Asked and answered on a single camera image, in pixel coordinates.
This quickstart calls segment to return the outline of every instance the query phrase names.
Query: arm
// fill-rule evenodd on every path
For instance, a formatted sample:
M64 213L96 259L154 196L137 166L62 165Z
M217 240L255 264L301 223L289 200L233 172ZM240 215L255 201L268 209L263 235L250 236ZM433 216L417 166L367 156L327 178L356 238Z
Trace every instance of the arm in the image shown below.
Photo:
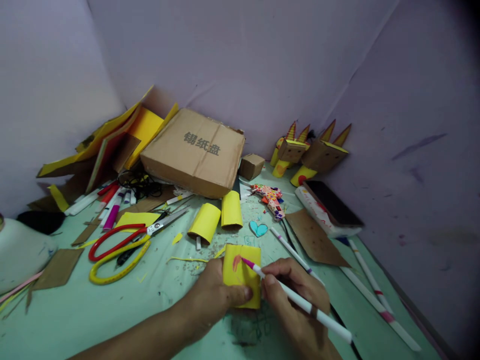
M226 286L223 258L210 260L190 291L169 309L77 355L80 359L171 359L203 338L230 307L252 298L246 286Z

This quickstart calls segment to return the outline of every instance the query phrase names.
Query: pink marker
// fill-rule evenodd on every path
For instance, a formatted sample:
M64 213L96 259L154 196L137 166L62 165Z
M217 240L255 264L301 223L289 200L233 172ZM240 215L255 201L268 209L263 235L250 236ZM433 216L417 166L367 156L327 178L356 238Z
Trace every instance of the pink marker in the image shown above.
M115 202L113 203L113 206L111 207L110 214L108 214L108 219L105 222L105 225L103 226L103 231L110 231L113 229L115 225L115 220L117 219L117 215L120 210L120 204L122 203L122 200L124 199L125 192L127 191L126 188L122 187L120 192L116 195L115 197Z
M254 264L250 260L247 260L246 258L242 257L242 261L248 265L250 269L252 269L254 272L256 272L262 279L265 278L265 274L260 268L260 266ZM287 287L286 285L282 284L280 281L280 286L283 289L283 291L286 292L286 295L290 300L292 300L295 304L297 304L300 308L302 308L307 314L312 313L312 307L313 305L305 300L303 297L298 295L295 291L293 291L291 288ZM335 334L340 336L343 340L345 340L347 343L351 344L352 343L352 333L348 331L345 327L340 325L338 322L333 320L331 317L329 317L326 313L320 311L320 309L317 309L316 311L316 319L325 325L326 328L332 330Z

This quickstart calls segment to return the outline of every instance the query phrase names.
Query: hand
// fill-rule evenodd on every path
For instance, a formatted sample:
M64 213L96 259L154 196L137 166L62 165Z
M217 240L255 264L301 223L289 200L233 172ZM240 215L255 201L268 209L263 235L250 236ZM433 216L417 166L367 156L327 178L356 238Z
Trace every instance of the hand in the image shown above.
M223 257L210 260L190 291L174 305L182 317L189 317L190 343L203 338L229 308L243 305L253 296L248 286L224 284L223 264Z
M310 314L290 303L275 277L325 314L330 312L330 298L325 287L290 258L281 258L262 271L263 297L276 313L293 346L305 359L329 359L328 330Z

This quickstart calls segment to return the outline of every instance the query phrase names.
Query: blue heart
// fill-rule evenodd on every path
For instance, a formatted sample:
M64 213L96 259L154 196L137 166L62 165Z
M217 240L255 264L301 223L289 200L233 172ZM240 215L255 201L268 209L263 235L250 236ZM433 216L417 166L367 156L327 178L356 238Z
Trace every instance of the blue heart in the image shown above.
M253 233L256 235L257 238L261 237L262 235L265 235L269 228L265 224L260 224L257 225L255 221L250 221L250 229L253 231Z

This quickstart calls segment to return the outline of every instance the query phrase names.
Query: white container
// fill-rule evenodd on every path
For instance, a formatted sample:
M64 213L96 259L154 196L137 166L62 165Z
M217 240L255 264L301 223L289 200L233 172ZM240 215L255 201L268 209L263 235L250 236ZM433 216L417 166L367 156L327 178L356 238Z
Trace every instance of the white container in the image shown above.
M41 271L57 248L50 236L0 214L0 294Z

